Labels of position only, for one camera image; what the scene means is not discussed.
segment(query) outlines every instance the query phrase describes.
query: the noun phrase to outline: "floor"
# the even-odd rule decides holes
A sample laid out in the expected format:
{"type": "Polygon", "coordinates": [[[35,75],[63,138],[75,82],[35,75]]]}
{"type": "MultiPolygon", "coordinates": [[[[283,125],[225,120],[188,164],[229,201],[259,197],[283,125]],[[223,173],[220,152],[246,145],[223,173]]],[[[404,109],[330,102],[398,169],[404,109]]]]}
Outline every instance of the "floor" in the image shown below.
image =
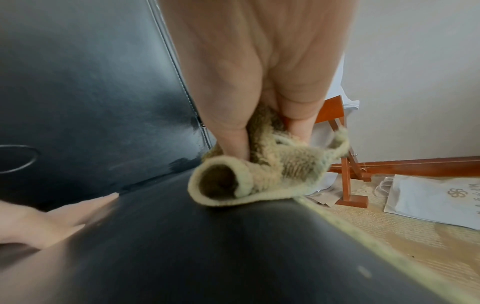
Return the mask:
{"type": "Polygon", "coordinates": [[[384,213],[387,198],[375,195],[383,178],[354,192],[369,197],[368,209],[334,205],[330,211],[480,297],[480,232],[384,213]]]}

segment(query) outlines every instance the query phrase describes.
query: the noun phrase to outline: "stitching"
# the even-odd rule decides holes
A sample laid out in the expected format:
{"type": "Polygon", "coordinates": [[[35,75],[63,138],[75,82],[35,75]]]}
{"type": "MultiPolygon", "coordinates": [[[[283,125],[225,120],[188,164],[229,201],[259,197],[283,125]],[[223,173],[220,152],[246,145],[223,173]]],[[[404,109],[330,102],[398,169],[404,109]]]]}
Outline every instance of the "stitching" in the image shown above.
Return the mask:
{"type": "MultiPolygon", "coordinates": [[[[157,28],[158,28],[158,31],[160,32],[161,39],[162,39],[163,44],[165,45],[166,51],[167,51],[167,53],[168,53],[168,58],[170,59],[170,62],[171,62],[171,64],[172,64],[172,66],[173,66],[173,69],[175,70],[176,77],[178,78],[178,81],[180,81],[181,88],[183,89],[183,92],[185,93],[185,96],[186,96],[186,98],[187,98],[187,100],[188,100],[188,104],[190,105],[190,108],[191,108],[192,112],[193,112],[193,113],[195,114],[195,116],[196,116],[196,120],[197,120],[197,122],[198,122],[198,126],[200,127],[200,132],[201,132],[201,135],[202,135],[202,137],[203,137],[203,140],[206,142],[207,147],[208,147],[209,149],[211,149],[211,148],[212,148],[212,143],[210,142],[210,140],[209,140],[209,138],[208,138],[208,136],[207,136],[206,130],[204,129],[204,127],[203,127],[202,124],[200,123],[200,116],[199,116],[199,114],[197,113],[197,111],[195,110],[195,107],[194,107],[194,105],[193,105],[193,101],[192,101],[192,99],[190,98],[190,95],[189,95],[188,92],[187,92],[187,88],[185,87],[185,84],[184,84],[184,82],[183,82],[183,80],[182,80],[182,77],[180,76],[179,68],[178,68],[177,65],[175,64],[175,61],[174,61],[174,59],[173,59],[172,52],[170,51],[170,48],[169,48],[169,46],[168,46],[168,44],[167,44],[165,35],[164,35],[163,31],[162,31],[162,27],[161,27],[160,24],[159,24],[158,18],[156,18],[156,16],[155,16],[154,9],[153,9],[152,4],[151,4],[151,0],[146,0],[146,2],[147,2],[147,4],[148,4],[148,7],[150,7],[150,11],[151,11],[151,13],[152,13],[152,15],[153,15],[153,19],[155,20],[155,23],[156,23],[156,26],[157,26],[157,28]]],[[[157,12],[161,15],[162,12],[161,12],[160,7],[158,6],[158,4],[156,4],[156,8],[158,9],[157,12]]]]}

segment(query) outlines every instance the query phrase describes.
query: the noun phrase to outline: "seam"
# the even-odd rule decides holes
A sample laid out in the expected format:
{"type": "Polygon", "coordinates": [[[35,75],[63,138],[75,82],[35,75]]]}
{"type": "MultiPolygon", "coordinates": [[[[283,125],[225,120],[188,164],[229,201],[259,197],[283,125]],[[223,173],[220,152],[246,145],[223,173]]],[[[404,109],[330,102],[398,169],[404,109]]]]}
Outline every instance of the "seam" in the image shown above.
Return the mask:
{"type": "MultiPolygon", "coordinates": [[[[170,62],[171,64],[173,65],[173,69],[175,70],[175,73],[176,73],[176,77],[178,78],[178,81],[180,82],[180,85],[181,85],[181,88],[183,89],[183,92],[185,93],[185,96],[188,100],[188,104],[190,105],[190,108],[193,112],[193,114],[195,115],[196,117],[196,120],[197,120],[197,123],[198,123],[198,126],[200,128],[200,132],[201,132],[201,136],[203,137],[203,140],[206,142],[206,145],[209,149],[212,148],[212,143],[210,142],[210,139],[208,138],[207,136],[207,132],[205,130],[205,128],[203,127],[203,123],[202,123],[202,120],[193,104],[193,100],[192,98],[190,97],[190,95],[188,94],[188,91],[187,91],[187,88],[185,87],[185,84],[183,82],[183,79],[182,77],[180,76],[180,71],[179,71],[179,68],[178,66],[175,64],[175,61],[173,59],[173,54],[172,54],[172,51],[170,50],[169,48],[169,45],[167,43],[167,39],[165,38],[165,34],[163,33],[162,29],[165,28],[167,29],[167,26],[165,25],[165,23],[163,22],[163,19],[162,20],[159,20],[159,18],[155,15],[155,12],[154,12],[154,8],[152,6],[152,3],[151,1],[154,1],[154,0],[145,0],[148,4],[148,7],[150,8],[150,11],[151,11],[151,14],[153,15],[153,19],[155,20],[155,23],[156,23],[156,26],[158,28],[158,31],[160,33],[160,36],[161,36],[161,40],[163,41],[163,44],[165,45],[165,48],[166,48],[166,51],[168,53],[168,58],[170,59],[170,62]]],[[[158,5],[158,3],[155,3],[155,7],[157,9],[157,13],[160,15],[160,17],[162,16],[162,12],[160,10],[160,7],[158,5]]]]}

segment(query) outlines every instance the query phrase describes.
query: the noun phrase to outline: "white paper bag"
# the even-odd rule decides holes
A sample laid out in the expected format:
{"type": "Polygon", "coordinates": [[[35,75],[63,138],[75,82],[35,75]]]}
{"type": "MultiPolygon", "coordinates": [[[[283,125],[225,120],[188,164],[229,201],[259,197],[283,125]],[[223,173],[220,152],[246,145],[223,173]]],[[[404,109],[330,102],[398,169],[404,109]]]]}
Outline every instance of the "white paper bag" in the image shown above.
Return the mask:
{"type": "Polygon", "coordinates": [[[480,178],[395,175],[384,211],[480,230],[480,178]]]}

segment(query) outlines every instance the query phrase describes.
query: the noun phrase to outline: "white wall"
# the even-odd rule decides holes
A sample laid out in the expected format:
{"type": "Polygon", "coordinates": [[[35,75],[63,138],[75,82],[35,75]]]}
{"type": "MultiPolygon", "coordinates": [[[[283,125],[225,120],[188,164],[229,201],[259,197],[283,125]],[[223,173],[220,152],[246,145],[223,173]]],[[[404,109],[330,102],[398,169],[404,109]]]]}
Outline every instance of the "white wall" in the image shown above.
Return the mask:
{"type": "Polygon", "coordinates": [[[360,0],[342,86],[359,161],[480,155],[480,1],[360,0]]]}

